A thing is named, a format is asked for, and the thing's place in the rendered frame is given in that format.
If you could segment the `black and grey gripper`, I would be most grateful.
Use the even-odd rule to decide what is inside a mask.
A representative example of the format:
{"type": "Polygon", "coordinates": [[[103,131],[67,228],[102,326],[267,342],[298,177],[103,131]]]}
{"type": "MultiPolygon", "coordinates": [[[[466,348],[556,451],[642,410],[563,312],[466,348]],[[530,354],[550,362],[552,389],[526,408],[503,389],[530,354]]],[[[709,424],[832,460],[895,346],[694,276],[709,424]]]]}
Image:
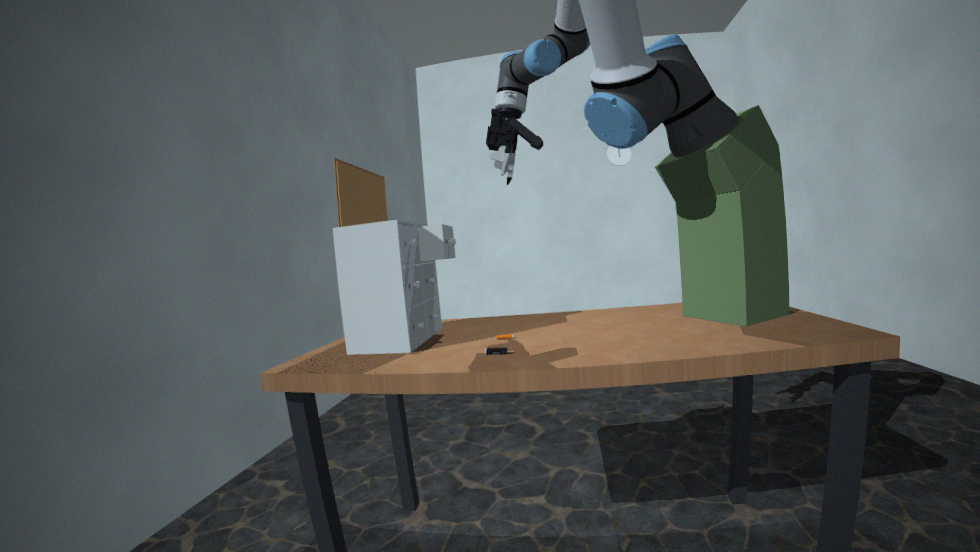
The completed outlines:
{"type": "Polygon", "coordinates": [[[518,138],[518,129],[515,127],[513,128],[509,122],[513,117],[515,119],[521,118],[522,112],[519,109],[512,107],[500,107],[498,109],[492,109],[491,114],[492,118],[490,126],[493,126],[494,128],[490,128],[488,126],[486,144],[489,150],[495,150],[497,152],[490,153],[489,158],[495,160],[494,166],[497,169],[502,170],[502,176],[509,168],[507,171],[507,185],[509,185],[513,176],[515,151],[518,138]],[[508,137],[508,140],[507,136],[510,136],[508,137]]]}

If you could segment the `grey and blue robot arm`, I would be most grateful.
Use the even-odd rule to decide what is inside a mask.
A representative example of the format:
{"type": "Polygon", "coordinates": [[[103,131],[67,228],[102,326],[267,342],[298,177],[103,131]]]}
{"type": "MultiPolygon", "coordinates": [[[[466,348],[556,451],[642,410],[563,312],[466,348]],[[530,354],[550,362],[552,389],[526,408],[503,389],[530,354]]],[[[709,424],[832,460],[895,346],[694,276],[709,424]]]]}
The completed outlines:
{"type": "Polygon", "coordinates": [[[558,0],[554,32],[502,57],[495,109],[512,107],[523,114],[529,84],[590,44],[594,94],[584,115],[591,131],[609,146],[630,148],[663,122],[669,148],[680,157],[737,124],[736,113],[716,96],[677,34],[645,49],[636,0],[558,0]]]}

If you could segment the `white chest of drawers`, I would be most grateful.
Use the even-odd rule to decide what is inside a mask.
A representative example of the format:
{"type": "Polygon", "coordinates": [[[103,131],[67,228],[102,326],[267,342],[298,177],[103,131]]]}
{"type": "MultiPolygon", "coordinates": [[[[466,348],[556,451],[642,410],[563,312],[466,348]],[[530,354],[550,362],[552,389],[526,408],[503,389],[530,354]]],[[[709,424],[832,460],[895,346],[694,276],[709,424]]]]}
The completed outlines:
{"type": "Polygon", "coordinates": [[[336,268],[347,355],[411,353],[399,224],[429,226],[391,220],[333,228],[336,268]],[[404,224],[406,223],[406,224],[404,224]]]}

